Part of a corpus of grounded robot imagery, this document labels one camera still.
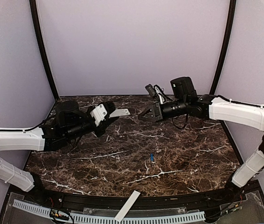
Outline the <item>white remote control body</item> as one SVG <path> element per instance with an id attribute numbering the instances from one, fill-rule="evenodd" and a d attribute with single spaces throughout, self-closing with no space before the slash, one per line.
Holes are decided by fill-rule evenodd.
<path id="1" fill-rule="evenodd" d="M 116 109 L 110 114 L 109 117 L 114 118 L 114 117 L 122 117 L 122 116 L 128 116 L 128 115 L 130 115 L 130 112 L 127 108 L 125 108 L 125 109 Z"/>

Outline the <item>white remote battery cover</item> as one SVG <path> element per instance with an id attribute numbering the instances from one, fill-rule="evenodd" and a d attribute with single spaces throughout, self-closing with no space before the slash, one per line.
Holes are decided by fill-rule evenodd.
<path id="1" fill-rule="evenodd" d="M 127 215 L 127 213 L 129 212 L 131 207 L 134 205 L 134 203 L 136 202 L 139 196 L 140 196 L 140 192 L 134 190 L 132 194 L 130 195 L 130 197 L 125 202 L 125 204 L 119 210 L 117 215 L 114 217 L 114 220 L 117 222 L 121 222 L 125 218 L 125 216 Z"/>

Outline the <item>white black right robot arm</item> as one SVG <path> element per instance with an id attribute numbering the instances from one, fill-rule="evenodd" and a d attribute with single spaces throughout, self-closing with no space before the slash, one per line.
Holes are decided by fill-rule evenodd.
<path id="1" fill-rule="evenodd" d="M 190 77 L 170 82 L 176 100 L 155 102 L 138 115 L 142 121 L 159 122 L 181 115 L 233 122 L 264 132 L 264 105 L 227 99 L 221 95 L 197 95 Z M 239 189 L 264 168 L 264 135 L 258 149 L 233 174 L 231 184 L 221 191 L 221 199 L 230 203 Z"/>

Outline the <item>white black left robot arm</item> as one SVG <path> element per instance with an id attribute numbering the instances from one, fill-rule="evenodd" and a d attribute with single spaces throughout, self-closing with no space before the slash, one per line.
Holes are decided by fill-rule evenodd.
<path id="1" fill-rule="evenodd" d="M 50 124 L 45 119 L 31 128 L 0 128 L 0 151 L 53 152 L 89 133 L 100 137 L 117 120 L 114 115 L 116 111 L 111 101 L 90 106 L 86 112 L 79 109 L 76 101 L 61 102 L 55 108 L 55 115 L 49 117 Z M 30 192 L 38 203 L 45 203 L 49 199 L 38 175 L 21 170 L 1 157 L 0 179 Z"/>

